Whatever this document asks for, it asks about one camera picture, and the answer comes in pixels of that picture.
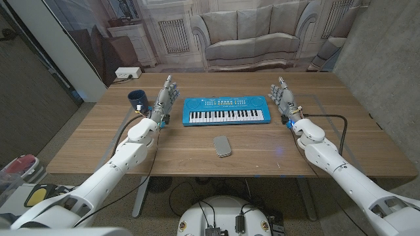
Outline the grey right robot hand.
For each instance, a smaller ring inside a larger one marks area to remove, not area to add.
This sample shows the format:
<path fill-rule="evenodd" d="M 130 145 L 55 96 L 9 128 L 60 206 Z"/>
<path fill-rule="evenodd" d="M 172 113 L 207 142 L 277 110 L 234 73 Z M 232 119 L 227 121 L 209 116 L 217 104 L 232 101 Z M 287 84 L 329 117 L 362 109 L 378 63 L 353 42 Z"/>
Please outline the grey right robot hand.
<path fill-rule="evenodd" d="M 280 83 L 279 86 L 270 86 L 268 97 L 277 105 L 282 121 L 290 120 L 295 123 L 303 118 L 301 109 L 299 109 L 293 92 L 288 88 L 283 77 L 279 77 L 278 81 Z"/>

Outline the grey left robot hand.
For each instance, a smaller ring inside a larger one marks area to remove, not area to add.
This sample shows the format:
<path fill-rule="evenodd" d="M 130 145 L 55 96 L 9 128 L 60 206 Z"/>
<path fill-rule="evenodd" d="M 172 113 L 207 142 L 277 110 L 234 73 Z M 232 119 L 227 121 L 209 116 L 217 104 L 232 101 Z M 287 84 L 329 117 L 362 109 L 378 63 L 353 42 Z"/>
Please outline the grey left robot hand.
<path fill-rule="evenodd" d="M 152 113 L 150 115 L 151 120 L 160 125 L 164 120 L 164 117 L 169 115 L 179 94 L 180 92 L 177 88 L 177 83 L 172 82 L 172 75 L 169 75 L 152 108 Z"/>

